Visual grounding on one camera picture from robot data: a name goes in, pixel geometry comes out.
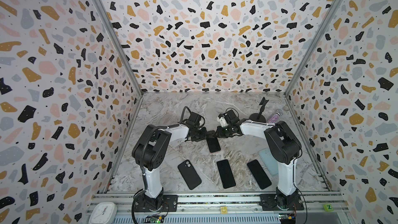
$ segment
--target terrazzo wallpaper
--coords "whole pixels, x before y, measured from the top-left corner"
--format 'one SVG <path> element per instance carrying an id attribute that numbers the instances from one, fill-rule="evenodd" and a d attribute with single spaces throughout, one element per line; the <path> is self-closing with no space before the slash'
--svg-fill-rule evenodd
<path id="1" fill-rule="evenodd" d="M 82 223 L 136 103 L 91 0 L 0 0 L 0 222 Z"/>
<path id="2" fill-rule="evenodd" d="M 282 92 L 333 0 L 103 0 L 143 91 Z"/>
<path id="3" fill-rule="evenodd" d="M 288 98 L 358 224 L 398 223 L 398 0 L 344 0 Z"/>

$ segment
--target white clock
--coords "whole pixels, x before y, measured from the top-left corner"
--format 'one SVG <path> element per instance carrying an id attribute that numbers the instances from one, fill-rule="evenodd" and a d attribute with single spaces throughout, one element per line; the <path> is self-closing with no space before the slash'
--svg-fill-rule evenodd
<path id="1" fill-rule="evenodd" d="M 115 219 L 117 206 L 113 202 L 101 202 L 93 210 L 89 224 L 111 224 Z"/>

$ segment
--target metal corner post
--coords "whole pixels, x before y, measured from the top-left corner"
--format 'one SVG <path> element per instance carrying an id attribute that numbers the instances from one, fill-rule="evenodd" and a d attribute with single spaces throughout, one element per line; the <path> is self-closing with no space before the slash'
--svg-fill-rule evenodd
<path id="1" fill-rule="evenodd" d="M 135 78 L 135 74 L 133 73 L 129 62 L 126 59 L 126 55 L 121 47 L 119 39 L 117 38 L 116 33 L 113 31 L 112 24 L 106 14 L 106 10 L 105 10 L 101 0 L 92 0 L 92 3 L 94 5 L 94 7 L 97 9 L 98 15 L 101 18 L 101 21 L 105 27 L 105 30 L 108 32 L 109 38 L 115 45 L 116 52 L 117 52 L 118 56 L 120 57 L 124 68 L 126 69 L 127 76 L 130 78 L 133 88 L 135 89 L 138 98 L 142 98 L 141 88 L 138 85 L 138 82 Z"/>
<path id="2" fill-rule="evenodd" d="M 312 40 L 310 46 L 308 47 L 307 51 L 305 52 L 303 59 L 301 60 L 300 64 L 298 65 L 296 72 L 293 75 L 289 85 L 286 88 L 285 95 L 289 95 L 292 91 L 293 87 L 295 86 L 297 80 L 300 77 L 301 72 L 304 70 L 305 65 L 310 60 L 312 53 L 316 49 L 319 41 L 322 39 L 323 34 L 326 32 L 326 29 L 329 27 L 332 19 L 334 18 L 337 10 L 340 8 L 341 3 L 343 0 L 333 0 L 333 3 L 326 13 L 325 19 L 322 21 L 321 26 L 319 27 L 318 31 L 315 33 L 314 39 Z"/>

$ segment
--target clock face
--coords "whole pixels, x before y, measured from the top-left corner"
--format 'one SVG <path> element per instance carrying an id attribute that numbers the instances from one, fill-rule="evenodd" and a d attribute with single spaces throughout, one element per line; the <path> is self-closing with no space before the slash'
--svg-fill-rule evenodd
<path id="1" fill-rule="evenodd" d="M 98 208 L 96 208 L 96 210 L 92 213 L 92 217 L 90 219 L 91 223 L 92 224 L 108 223 L 109 219 L 112 216 L 113 209 L 114 206 L 110 203 L 98 205 Z"/>

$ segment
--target back wall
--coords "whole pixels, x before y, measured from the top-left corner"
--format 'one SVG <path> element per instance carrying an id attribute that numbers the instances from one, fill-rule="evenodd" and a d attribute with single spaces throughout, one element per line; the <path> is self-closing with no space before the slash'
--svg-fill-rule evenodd
<path id="1" fill-rule="evenodd" d="M 143 91 L 282 92 L 333 0 L 103 0 Z"/>

